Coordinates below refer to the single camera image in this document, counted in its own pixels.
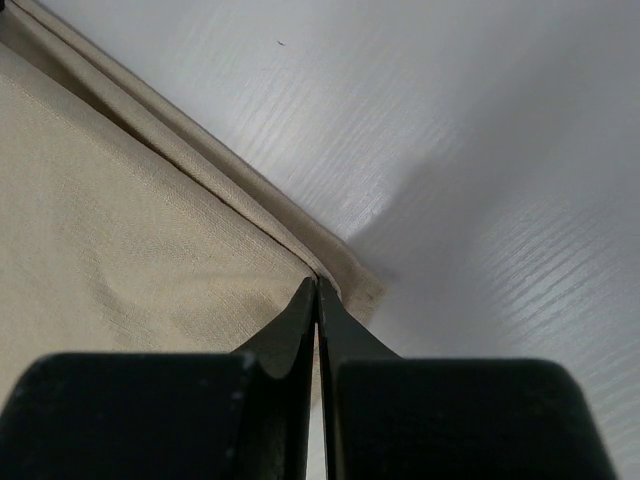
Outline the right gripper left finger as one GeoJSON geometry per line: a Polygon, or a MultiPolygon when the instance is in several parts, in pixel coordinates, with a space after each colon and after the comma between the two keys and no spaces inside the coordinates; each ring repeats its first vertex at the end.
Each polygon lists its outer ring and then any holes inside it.
{"type": "Polygon", "coordinates": [[[302,479],[315,284],[238,349],[57,353],[1,413],[5,479],[302,479]]]}

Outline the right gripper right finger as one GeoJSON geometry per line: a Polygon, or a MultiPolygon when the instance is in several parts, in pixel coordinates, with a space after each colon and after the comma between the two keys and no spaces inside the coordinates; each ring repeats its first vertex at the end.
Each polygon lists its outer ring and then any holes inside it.
{"type": "Polygon", "coordinates": [[[405,359],[317,284],[331,479],[612,479],[578,383],[543,359],[405,359]]]}

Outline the beige cloth napkin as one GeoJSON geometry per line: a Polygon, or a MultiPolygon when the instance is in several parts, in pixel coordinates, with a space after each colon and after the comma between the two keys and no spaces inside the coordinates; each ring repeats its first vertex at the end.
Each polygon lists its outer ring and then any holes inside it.
{"type": "Polygon", "coordinates": [[[323,276],[377,279],[224,144],[33,1],[1,14],[1,391],[63,351],[228,352],[323,276]]]}

